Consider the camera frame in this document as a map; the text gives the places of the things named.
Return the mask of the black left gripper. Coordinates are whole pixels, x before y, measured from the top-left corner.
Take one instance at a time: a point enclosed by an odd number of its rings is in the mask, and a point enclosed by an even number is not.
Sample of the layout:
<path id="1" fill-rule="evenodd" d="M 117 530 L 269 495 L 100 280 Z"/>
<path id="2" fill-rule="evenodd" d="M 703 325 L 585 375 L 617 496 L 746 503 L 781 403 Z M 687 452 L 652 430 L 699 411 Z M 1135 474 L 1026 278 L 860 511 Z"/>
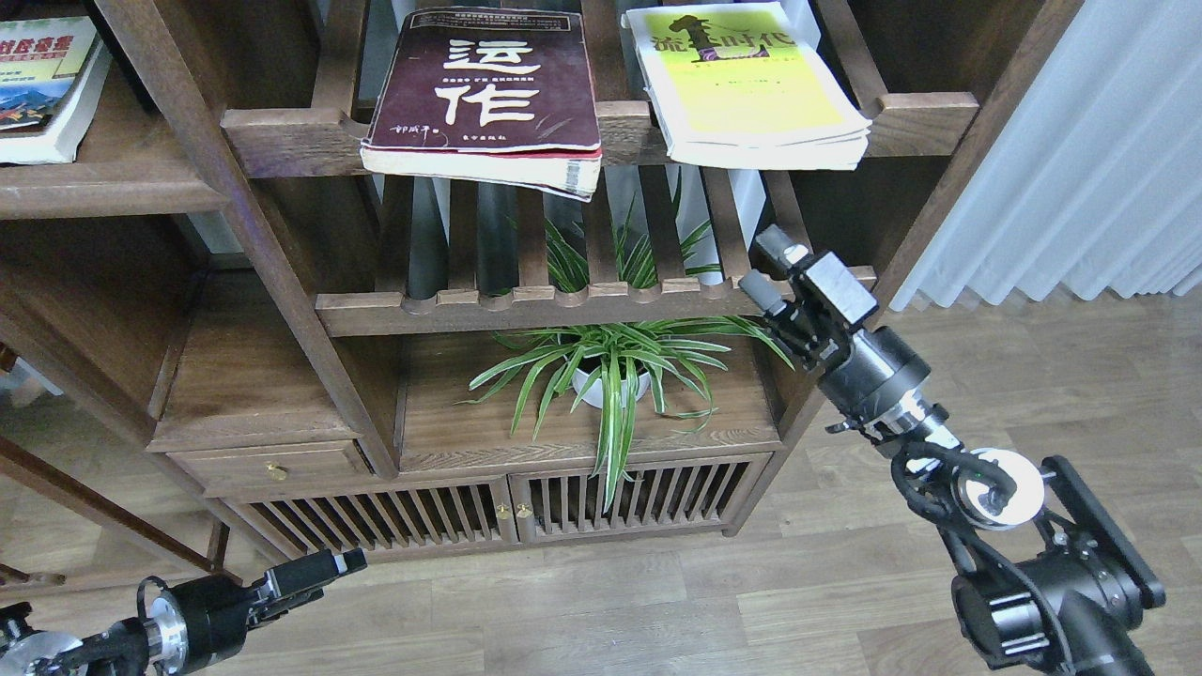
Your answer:
<path id="1" fill-rule="evenodd" d="M 196 672 L 236 656 L 248 631 L 321 598 L 322 587 L 365 568 L 363 548 L 322 548 L 264 573 L 250 587 L 210 575 L 169 587 L 151 575 L 141 582 L 141 622 L 156 672 Z"/>

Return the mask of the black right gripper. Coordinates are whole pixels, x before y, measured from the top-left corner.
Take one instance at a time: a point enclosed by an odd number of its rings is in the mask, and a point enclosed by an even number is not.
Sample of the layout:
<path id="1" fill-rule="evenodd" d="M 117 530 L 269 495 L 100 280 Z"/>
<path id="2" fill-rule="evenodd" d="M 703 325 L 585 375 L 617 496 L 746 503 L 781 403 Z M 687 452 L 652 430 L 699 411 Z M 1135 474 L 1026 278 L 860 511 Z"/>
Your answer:
<path id="1" fill-rule="evenodd" d="M 871 440 L 927 440 L 936 434 L 940 407 L 920 392 L 932 367 L 889 327 L 863 330 L 876 300 L 837 253 L 813 253 L 776 225 L 756 235 L 754 244 L 786 274 L 795 300 L 784 300 L 755 272 L 738 286 L 804 369 L 825 368 L 819 389 L 844 416 L 825 432 L 855 429 Z M 855 332 L 853 338 L 847 332 Z"/>

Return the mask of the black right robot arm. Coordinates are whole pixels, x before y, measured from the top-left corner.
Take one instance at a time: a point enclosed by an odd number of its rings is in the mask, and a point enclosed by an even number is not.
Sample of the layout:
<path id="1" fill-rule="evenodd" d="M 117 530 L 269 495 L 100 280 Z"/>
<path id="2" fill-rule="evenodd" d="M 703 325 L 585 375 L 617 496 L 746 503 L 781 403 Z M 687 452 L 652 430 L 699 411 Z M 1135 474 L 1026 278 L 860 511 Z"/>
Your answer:
<path id="1" fill-rule="evenodd" d="M 966 447 L 923 393 L 929 364 L 889 327 L 868 325 L 877 300 L 841 257 L 774 225 L 754 243 L 793 292 L 760 273 L 740 287 L 837 407 L 829 432 L 871 441 L 908 508 L 936 527 L 956 569 L 959 630 L 988 668 L 1150 675 L 1131 633 L 1166 603 L 1164 583 L 1069 458 Z"/>

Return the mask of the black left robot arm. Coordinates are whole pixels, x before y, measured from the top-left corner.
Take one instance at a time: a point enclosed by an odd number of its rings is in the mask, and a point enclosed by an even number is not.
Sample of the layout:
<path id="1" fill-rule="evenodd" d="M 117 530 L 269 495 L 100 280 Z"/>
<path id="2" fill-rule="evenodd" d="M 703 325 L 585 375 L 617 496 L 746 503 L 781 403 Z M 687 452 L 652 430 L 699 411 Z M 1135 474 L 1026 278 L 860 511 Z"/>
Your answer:
<path id="1" fill-rule="evenodd" d="M 270 567 L 243 587 L 222 575 L 168 586 L 150 575 L 139 583 L 137 613 L 90 638 L 41 631 L 26 624 L 30 604 L 2 607 L 5 675 L 189 675 L 243 650 L 249 631 L 293 607 L 321 599 L 322 588 L 365 568 L 363 548 L 322 548 Z"/>

